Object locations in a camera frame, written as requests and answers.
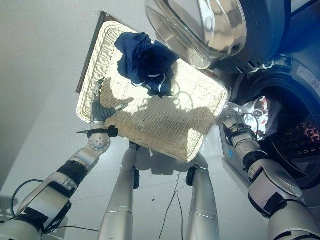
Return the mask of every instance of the navy blue cloth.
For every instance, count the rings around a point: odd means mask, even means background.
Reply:
[[[114,45],[123,53],[118,61],[120,75],[135,86],[148,88],[151,95],[171,95],[171,65],[179,59],[177,54],[158,41],[152,44],[145,33],[124,32]]]

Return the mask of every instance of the washing machine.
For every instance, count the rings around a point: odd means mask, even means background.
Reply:
[[[158,40],[219,78],[230,102],[265,96],[281,103],[276,133],[259,143],[293,176],[319,218],[320,1],[149,0],[146,13]],[[235,181],[249,187],[232,147],[222,145]]]

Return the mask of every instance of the wire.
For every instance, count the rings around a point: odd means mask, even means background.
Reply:
[[[66,229],[66,228],[73,228],[73,229],[82,229],[82,230],[88,230],[93,232],[100,232],[99,230],[85,228],[85,227],[79,227],[79,226],[58,226],[57,229]]]
[[[252,116],[254,117],[254,119],[255,119],[255,121],[256,121],[255,140],[258,142],[259,121],[258,121],[257,117],[256,117],[253,113],[251,113],[251,112],[246,112],[246,113],[244,113],[244,114],[242,114],[242,115],[243,115],[243,116],[244,116],[244,115],[252,115]]]
[[[181,206],[181,202],[180,202],[180,198],[179,198],[179,191],[177,190],[178,181],[179,181],[179,178],[180,178],[180,174],[181,174],[181,172],[177,175],[178,178],[177,178],[177,180],[176,180],[176,185],[175,185],[175,188],[174,188],[174,191],[173,191],[173,196],[172,196],[172,198],[171,198],[171,201],[170,201],[170,203],[169,203],[168,208],[167,208],[166,211],[165,211],[164,220],[163,220],[163,224],[162,224],[162,228],[161,228],[161,232],[160,232],[160,235],[159,235],[159,239],[158,239],[158,240],[160,240],[161,235],[162,235],[162,233],[163,233],[163,231],[164,231],[164,227],[165,227],[165,224],[166,224],[167,214],[168,214],[168,212],[169,212],[169,209],[170,209],[170,207],[171,207],[171,204],[172,204],[172,202],[173,202],[176,194],[177,194],[177,198],[178,198],[178,202],[179,202],[179,206],[180,206],[180,211],[181,211],[181,239],[184,240],[184,214],[183,214],[183,212],[182,212],[182,206]]]
[[[15,198],[16,198],[16,195],[17,193],[19,192],[19,190],[26,184],[28,183],[32,183],[32,182],[38,182],[38,183],[42,183],[43,181],[42,180],[38,180],[38,179],[31,179],[31,180],[28,180],[28,181],[25,181],[24,183],[22,183],[16,190],[15,192],[13,193],[12,197],[11,197],[11,201],[10,201],[10,211],[11,211],[11,215],[15,218],[16,217],[16,214],[15,214],[15,211],[14,211],[14,201],[15,201]]]

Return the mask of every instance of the woven tray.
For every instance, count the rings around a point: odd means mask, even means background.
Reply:
[[[189,64],[179,59],[173,66],[173,96],[150,97],[148,90],[135,87],[118,73],[122,53],[114,47],[118,36],[132,32],[114,21],[103,24],[83,82],[76,113],[90,122],[92,90],[104,79],[101,103],[110,108],[129,103],[123,111],[106,121],[116,125],[119,135],[131,141],[189,162],[227,101],[228,91]]]

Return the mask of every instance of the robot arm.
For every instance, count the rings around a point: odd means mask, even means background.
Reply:
[[[66,216],[72,206],[71,196],[108,150],[110,137],[118,135],[115,126],[106,129],[105,120],[128,106],[125,103],[114,108],[103,107],[100,103],[102,83],[103,79],[99,80],[93,91],[87,145],[31,192],[14,218],[0,224],[0,240],[39,240],[43,234],[53,232]]]
[[[301,189],[279,163],[261,150],[242,116],[225,108],[221,120],[229,144],[248,172],[251,182],[248,198],[256,210],[269,218],[269,239],[320,239],[320,231]]]

